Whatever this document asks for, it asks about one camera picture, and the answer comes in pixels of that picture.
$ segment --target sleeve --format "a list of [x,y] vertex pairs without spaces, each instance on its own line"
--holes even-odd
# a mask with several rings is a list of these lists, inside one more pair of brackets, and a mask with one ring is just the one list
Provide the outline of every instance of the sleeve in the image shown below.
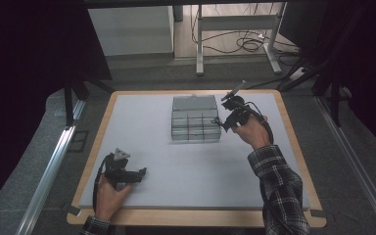
[[107,234],[110,223],[107,220],[98,219],[94,216],[88,216],[80,235],[104,235]]
[[277,215],[294,234],[309,234],[309,225],[302,209],[303,183],[290,169],[277,145],[255,150],[248,156],[260,187],[273,211],[263,207],[266,234],[288,234]]

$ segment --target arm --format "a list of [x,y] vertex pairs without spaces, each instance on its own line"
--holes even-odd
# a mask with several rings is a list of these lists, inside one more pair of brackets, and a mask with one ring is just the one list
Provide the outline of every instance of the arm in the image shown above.
[[128,184],[122,190],[116,191],[102,174],[97,191],[96,213],[87,217],[80,235],[107,234],[112,216],[120,209],[131,188]]
[[302,209],[303,183],[289,168],[279,147],[270,145],[267,131],[254,116],[250,116],[245,125],[232,129],[254,149],[248,160],[260,179],[261,193],[265,192],[267,199],[263,207],[266,234],[287,234],[276,215],[294,234],[308,234],[309,225]]

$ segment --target table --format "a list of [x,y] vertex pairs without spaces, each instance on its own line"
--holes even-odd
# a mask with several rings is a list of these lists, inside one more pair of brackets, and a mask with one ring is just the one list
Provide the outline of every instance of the table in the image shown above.
[[[90,152],[87,164],[74,195],[72,206],[78,207],[81,194],[95,164],[104,134],[107,130],[109,120],[112,116],[116,99],[120,95],[145,95],[145,94],[225,94],[222,90],[189,90],[189,91],[122,91],[115,92],[109,102],[105,115],[102,119],[93,148]],[[311,181],[305,159],[299,147],[292,124],[288,118],[286,108],[283,104],[280,93],[275,90],[241,91],[242,94],[268,93],[275,97],[276,104],[285,125],[292,149],[307,190],[309,209],[305,216],[311,227],[323,227],[326,224],[325,217],[315,216],[315,212],[322,212],[319,199]],[[68,214],[68,222],[71,224],[83,224],[88,215],[93,215],[92,209],[81,210],[78,216]],[[115,225],[157,225],[157,226],[232,226],[232,227],[264,227],[261,210],[160,210],[160,209],[122,209],[114,215],[112,224]]]

